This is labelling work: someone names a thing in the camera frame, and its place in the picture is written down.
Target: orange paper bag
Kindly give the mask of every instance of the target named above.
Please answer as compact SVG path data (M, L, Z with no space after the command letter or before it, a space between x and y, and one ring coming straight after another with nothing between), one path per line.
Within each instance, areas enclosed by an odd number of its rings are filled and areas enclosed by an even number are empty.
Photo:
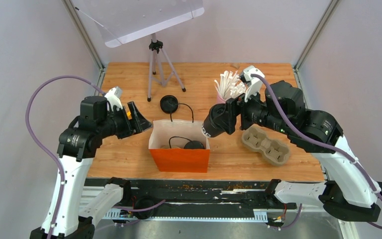
M207 172L210 146L208 145L208 139L201 132L201 125L201 121L193 120L162 119L153 121L149 150L159 171ZM183 138L172 138L172 148L170 148L169 139L172 136L200 141L205 149L183 149L185 144L189 142L189 140Z

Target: black cup lid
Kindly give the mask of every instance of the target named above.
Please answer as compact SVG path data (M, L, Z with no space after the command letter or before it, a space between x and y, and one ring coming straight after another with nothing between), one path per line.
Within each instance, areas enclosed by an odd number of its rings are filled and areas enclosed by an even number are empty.
M178 99L171 95L163 96L160 99L160 108L167 114L173 113L178 109Z

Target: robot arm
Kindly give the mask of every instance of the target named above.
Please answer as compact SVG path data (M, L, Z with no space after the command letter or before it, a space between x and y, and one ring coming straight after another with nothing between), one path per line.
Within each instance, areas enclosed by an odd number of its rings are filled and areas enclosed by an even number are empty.
M282 203L303 203L322 206L332 216L344 221L376 222L380 208L376 205L377 193L382 195L382 183L372 180L377 189L372 190L362 172L357 168L358 159L348 146L342 128L334 117L325 111L305 108L302 91L289 83L280 81L271 85L287 120L309 141L301 138L290 127L279 112L271 94L266 90L266 100L260 100L262 82L254 77L262 77L254 66L244 69L241 81L247 85L247 92L225 104L214 105L205 119L202 132L207 137L216 137L235 131L236 118L241 115L241 130L252 124L284 133L290 142L317 158L326 169L329 180L322 183L290 183L272 180L267 191ZM310 141L335 146L355 159Z
M61 186L61 174L58 172L46 219L40 228L31 232L31 239L93 238L95 226L107 211L116 203L130 199L130 182L112 178L97 197L78 211L87 173L102 140L113 135L129 137L152 127L133 102L128 103L129 112L126 111L119 100L121 93L122 90L115 87L104 97L86 97L81 101L80 115L59 136L57 152L66 179L62 200L58 201ZM60 204L59 212L55 223L51 224L57 204Z

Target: cardboard cup holder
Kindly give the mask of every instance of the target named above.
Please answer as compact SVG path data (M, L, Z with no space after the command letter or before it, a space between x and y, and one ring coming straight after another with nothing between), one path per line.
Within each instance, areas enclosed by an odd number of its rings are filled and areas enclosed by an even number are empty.
M288 146L276 139L270 139L259 127L249 127L241 137L242 143L252 152L258 152L274 166L282 166L290 156Z

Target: wooden table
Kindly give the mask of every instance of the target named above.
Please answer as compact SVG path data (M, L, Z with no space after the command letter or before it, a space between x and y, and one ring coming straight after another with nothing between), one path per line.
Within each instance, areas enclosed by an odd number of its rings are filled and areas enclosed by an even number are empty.
M240 64L243 70L250 64ZM290 64L253 64L259 68L270 83L285 80L296 87ZM152 101L147 102L148 63L110 63L102 89L119 86L123 89L121 101L126 105L134 101L142 115L150 120L168 119L169 115L160 109L160 99L174 95L179 102L189 104L195 113L195 120L203 121L209 109L216 103L214 79L225 70L235 71L227 63L175 63L179 77L187 91L182 92L175 77L163 88L153 82ZM163 64L165 75L170 73L168 64ZM261 90L264 100L264 89ZM176 119L191 119L190 111L180 106L174 114ZM302 149L290 144L285 135L266 129L270 138L285 142L291 150L289 161L281 167L265 162L258 153L247 150L241 143L242 131L232 135L226 133L210 139L210 161L207 173L159 172L148 150L152 129L118 140L115 136L106 138L97 150L97 155L89 171L89 177L121 177L146 179L204 179L204 180L260 180L274 178L292 181L323 181L319 162Z

